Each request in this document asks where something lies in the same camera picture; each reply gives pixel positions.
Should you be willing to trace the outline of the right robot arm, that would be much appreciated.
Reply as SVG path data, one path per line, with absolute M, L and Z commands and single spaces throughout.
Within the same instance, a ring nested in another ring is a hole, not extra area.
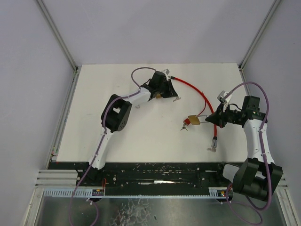
M 224 128 L 227 123 L 240 125 L 246 135 L 247 159 L 239 167 L 222 163 L 220 173 L 232 183 L 233 191 L 250 198 L 268 201 L 273 194 L 283 170 L 275 165 L 267 141 L 267 120 L 260 112 L 260 98 L 246 96 L 241 110 L 232 110 L 222 97 L 216 111 L 206 117 L 206 122 Z

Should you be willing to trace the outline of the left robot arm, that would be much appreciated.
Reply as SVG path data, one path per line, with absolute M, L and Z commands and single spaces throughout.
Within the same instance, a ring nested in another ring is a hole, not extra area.
M 147 103 L 154 98 L 178 98 L 169 76 L 170 71 L 164 69 L 157 71 L 151 67 L 140 67 L 131 73 L 131 79 L 134 79 L 134 72 L 141 69 L 150 69 L 154 71 L 153 76 L 142 85 L 135 80 L 134 84 L 138 90 L 132 94 L 119 96 L 113 94 L 107 102 L 105 109 L 100 117 L 101 136 L 96 146 L 95 153 L 91 155 L 89 166 L 100 170 L 105 166 L 107 157 L 107 144 L 113 134 L 122 131 L 127 125 L 130 112 L 133 107 Z

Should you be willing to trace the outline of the large brass padlock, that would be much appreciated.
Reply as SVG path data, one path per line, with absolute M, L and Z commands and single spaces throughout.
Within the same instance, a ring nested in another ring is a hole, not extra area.
M 200 125 L 202 123 L 207 123 L 207 121 L 201 121 L 202 118 L 205 119 L 206 117 L 207 117 L 207 115 L 189 115 L 188 120 L 191 125 L 196 126 L 196 125 Z

